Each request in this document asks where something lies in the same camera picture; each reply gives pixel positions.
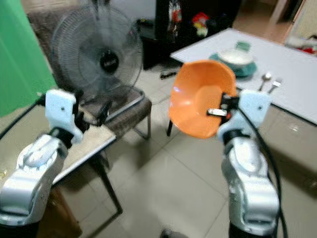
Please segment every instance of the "teal plate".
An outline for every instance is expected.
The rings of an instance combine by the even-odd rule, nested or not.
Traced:
[[[220,61],[217,53],[213,54],[209,57],[210,60],[215,60],[215,61]],[[247,77],[250,76],[252,74],[254,74],[255,71],[257,71],[257,66],[256,63],[252,62],[251,64],[248,64],[246,66],[244,66],[243,68],[240,69],[236,69],[236,70],[232,70],[234,72],[234,74],[237,77]]]

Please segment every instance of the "plate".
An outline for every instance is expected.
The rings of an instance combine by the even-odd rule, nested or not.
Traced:
[[[210,60],[215,60],[215,61],[220,61],[221,60],[219,59],[218,57],[218,54],[213,54],[209,57]],[[242,68],[239,68],[239,69],[232,69],[232,71],[234,72],[234,74],[237,76],[237,77],[247,77],[247,76],[250,76],[252,74],[255,73],[255,71],[257,71],[257,65],[256,63],[252,62]]]
[[[220,51],[218,57],[225,64],[232,65],[234,68],[242,68],[253,62],[253,57],[250,54],[237,49]]]

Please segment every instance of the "green screen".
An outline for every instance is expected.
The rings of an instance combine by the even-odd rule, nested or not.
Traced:
[[[0,0],[0,117],[55,86],[19,0]]]

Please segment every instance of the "white bowl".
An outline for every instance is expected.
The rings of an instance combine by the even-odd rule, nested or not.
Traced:
[[[218,57],[232,69],[239,69],[253,62],[251,55],[236,49],[221,51]]]

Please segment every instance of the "red object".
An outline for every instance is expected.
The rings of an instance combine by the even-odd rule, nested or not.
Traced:
[[[172,19],[174,23],[179,23],[182,21],[182,13],[180,9],[174,10],[172,14]]]
[[[193,17],[192,23],[200,22],[201,24],[206,26],[206,21],[208,19],[209,17],[206,14],[204,14],[203,12],[199,12]]]
[[[304,51],[306,53],[312,54],[312,55],[315,54],[315,51],[313,50],[313,48],[306,48],[306,49],[297,48],[297,49]]]

